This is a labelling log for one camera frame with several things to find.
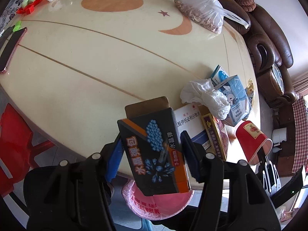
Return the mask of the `black crystal bullet box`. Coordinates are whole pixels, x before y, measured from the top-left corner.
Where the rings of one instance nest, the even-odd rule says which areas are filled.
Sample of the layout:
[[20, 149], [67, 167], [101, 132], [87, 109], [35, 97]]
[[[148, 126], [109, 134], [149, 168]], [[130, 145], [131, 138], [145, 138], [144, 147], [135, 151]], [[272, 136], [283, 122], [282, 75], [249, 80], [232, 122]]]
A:
[[145, 196], [186, 193], [186, 165], [167, 97], [127, 105], [126, 118], [117, 121], [121, 143], [133, 178]]

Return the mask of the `red paper cup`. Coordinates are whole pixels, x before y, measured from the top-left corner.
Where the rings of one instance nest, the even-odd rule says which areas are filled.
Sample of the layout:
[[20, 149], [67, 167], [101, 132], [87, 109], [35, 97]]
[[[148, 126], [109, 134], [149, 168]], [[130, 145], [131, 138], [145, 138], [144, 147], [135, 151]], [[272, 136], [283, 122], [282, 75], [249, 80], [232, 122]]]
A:
[[240, 124], [235, 135], [250, 165], [257, 165], [259, 163], [257, 156], [259, 150], [263, 150], [264, 155], [268, 155], [273, 147], [273, 141], [251, 121], [244, 121]]

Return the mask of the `blue milk carton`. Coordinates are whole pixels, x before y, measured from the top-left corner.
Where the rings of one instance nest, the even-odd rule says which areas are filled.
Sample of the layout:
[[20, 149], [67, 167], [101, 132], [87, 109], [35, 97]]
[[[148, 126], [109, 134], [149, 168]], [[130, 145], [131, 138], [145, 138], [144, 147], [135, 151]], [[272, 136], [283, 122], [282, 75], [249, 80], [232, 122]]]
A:
[[249, 115], [252, 108], [240, 78], [238, 75], [231, 76], [215, 86], [215, 89], [222, 92], [230, 104], [230, 111], [223, 121], [235, 127]]

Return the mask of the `pink-lined trash bin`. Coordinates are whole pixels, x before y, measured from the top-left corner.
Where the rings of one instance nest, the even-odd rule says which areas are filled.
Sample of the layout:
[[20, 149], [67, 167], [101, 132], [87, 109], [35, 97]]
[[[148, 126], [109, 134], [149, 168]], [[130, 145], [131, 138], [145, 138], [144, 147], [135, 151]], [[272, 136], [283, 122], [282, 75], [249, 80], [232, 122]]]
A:
[[188, 206], [194, 191], [187, 193], [144, 196], [135, 181], [129, 180], [122, 188], [126, 205], [137, 216], [151, 221], [171, 218]]

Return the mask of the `purple gold flat box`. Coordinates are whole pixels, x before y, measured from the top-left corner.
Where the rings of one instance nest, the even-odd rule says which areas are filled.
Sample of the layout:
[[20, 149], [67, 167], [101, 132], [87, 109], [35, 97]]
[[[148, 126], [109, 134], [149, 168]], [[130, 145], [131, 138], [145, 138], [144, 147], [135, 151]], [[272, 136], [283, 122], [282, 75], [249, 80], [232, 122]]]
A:
[[223, 122], [208, 113], [202, 116], [202, 121], [215, 154], [223, 161], [227, 160], [229, 137]]

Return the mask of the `checkered cloth side table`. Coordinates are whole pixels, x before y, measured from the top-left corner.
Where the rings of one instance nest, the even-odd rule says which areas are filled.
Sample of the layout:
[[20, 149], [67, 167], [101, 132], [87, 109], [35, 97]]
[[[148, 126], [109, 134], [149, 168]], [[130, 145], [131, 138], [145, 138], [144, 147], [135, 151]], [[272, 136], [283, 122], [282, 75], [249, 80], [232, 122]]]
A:
[[292, 105], [281, 107], [274, 115], [274, 126], [287, 129], [280, 144], [277, 169], [279, 176], [293, 176], [302, 166], [307, 169], [307, 103], [303, 96]]

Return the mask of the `white kettle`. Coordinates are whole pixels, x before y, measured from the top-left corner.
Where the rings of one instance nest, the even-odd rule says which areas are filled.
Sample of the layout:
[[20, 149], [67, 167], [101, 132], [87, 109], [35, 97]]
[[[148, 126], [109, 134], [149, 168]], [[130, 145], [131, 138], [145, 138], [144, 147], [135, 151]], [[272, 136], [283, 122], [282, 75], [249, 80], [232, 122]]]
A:
[[287, 140], [287, 128], [274, 129], [272, 131], [272, 141], [273, 141], [273, 153], [277, 153], [281, 150], [279, 147], [283, 141]]

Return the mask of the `crumpled white tissue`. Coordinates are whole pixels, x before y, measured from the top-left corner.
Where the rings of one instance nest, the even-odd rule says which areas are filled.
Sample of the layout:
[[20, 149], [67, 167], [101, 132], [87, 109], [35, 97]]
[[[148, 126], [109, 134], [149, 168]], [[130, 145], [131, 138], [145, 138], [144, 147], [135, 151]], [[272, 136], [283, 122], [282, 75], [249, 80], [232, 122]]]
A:
[[206, 106], [217, 119], [225, 120], [231, 105], [227, 97], [216, 90], [210, 79], [188, 82], [180, 92], [182, 103], [199, 103]]

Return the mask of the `blue plastic stool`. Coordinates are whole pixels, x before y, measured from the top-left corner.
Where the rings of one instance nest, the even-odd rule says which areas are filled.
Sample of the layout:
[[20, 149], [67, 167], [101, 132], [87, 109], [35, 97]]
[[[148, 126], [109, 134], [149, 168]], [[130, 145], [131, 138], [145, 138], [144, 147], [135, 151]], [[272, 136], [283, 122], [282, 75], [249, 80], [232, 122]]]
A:
[[119, 224], [114, 224], [115, 228], [117, 231], [153, 231], [152, 228], [152, 223], [150, 220], [147, 219], [141, 219], [141, 228], [140, 229], [135, 229], [135, 228], [130, 228], [126, 226], [122, 226]]

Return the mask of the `small drink bottle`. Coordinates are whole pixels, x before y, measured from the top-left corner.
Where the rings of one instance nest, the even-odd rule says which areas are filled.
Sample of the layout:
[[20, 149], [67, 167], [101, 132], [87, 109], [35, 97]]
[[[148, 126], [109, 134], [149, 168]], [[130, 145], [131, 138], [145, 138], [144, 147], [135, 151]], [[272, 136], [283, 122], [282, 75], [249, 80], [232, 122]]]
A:
[[253, 80], [251, 80], [251, 79], [248, 80], [247, 87], [246, 87], [245, 91], [246, 91], [249, 103], [250, 103], [251, 107], [253, 107], [254, 94], [255, 94]]

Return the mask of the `red plastic chair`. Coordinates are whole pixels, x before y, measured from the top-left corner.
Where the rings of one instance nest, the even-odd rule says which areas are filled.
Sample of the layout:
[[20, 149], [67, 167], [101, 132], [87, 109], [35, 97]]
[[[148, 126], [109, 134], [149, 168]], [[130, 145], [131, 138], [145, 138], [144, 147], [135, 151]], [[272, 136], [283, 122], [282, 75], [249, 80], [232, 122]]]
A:
[[9, 178], [1, 169], [1, 196], [5, 197], [14, 190], [14, 184], [22, 181], [30, 168], [38, 168], [34, 158], [55, 146], [46, 140], [32, 145], [33, 131], [25, 120], [7, 104], [1, 115], [1, 161], [12, 175]]

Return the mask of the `brown leather sofa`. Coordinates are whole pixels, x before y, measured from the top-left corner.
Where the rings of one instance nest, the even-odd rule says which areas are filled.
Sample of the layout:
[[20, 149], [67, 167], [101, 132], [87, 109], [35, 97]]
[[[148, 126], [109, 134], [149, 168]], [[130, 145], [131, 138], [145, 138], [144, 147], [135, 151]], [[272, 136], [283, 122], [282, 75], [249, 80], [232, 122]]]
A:
[[291, 48], [280, 26], [260, 5], [246, 12], [236, 0], [218, 0], [221, 5], [244, 19], [249, 27], [226, 19], [242, 35], [252, 60], [257, 86], [270, 108], [293, 104], [298, 95], [288, 68], [293, 65]]

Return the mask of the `plastic bag of nuts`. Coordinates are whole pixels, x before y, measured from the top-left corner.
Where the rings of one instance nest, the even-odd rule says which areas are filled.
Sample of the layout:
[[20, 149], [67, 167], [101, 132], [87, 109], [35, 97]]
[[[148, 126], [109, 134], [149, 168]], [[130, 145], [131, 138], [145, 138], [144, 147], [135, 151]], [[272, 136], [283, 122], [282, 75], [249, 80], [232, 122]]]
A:
[[224, 9], [218, 0], [174, 0], [174, 3], [183, 15], [216, 34], [221, 33], [225, 17], [241, 24], [245, 29], [249, 27], [244, 19]]

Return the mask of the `pink-cased smartphone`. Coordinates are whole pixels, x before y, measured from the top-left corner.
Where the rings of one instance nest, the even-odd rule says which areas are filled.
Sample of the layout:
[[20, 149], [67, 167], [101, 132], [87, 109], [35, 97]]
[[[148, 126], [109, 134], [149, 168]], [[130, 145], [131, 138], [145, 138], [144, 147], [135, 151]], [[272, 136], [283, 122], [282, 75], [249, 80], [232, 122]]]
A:
[[26, 32], [27, 27], [19, 29], [16, 32], [12, 32], [12, 36], [8, 40], [8, 43], [6, 44], [3, 52], [1, 53], [1, 74], [7, 71], [7, 66], [14, 54], [14, 51]]

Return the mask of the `round pink knitted cushion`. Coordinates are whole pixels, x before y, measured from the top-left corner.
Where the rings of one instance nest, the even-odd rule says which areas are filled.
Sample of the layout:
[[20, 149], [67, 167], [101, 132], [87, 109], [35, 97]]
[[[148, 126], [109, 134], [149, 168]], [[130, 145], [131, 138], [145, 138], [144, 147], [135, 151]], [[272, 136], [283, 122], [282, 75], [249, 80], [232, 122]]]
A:
[[236, 0], [236, 2], [242, 7], [246, 12], [252, 12], [256, 8], [256, 3], [254, 0]]

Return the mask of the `grey cloth piece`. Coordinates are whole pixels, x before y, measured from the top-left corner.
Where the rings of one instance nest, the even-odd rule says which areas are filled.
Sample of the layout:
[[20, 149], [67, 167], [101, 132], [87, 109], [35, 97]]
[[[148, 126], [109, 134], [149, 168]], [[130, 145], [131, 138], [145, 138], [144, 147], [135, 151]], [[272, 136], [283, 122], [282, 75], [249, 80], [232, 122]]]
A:
[[0, 37], [0, 49], [1, 49], [2, 46], [4, 45], [6, 39], [12, 34], [13, 28], [14, 28], [14, 26], [8, 27], [8, 28], [3, 32], [3, 34], [1, 35], [1, 37]]

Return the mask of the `red tray with green toys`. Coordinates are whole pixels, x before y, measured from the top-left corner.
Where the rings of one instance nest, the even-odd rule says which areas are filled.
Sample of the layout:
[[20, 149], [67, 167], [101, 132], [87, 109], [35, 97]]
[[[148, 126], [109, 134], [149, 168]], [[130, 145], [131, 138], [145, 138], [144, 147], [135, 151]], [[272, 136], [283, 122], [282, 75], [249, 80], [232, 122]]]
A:
[[23, 0], [21, 7], [17, 10], [17, 14], [29, 15], [34, 12], [34, 8], [43, 0]]

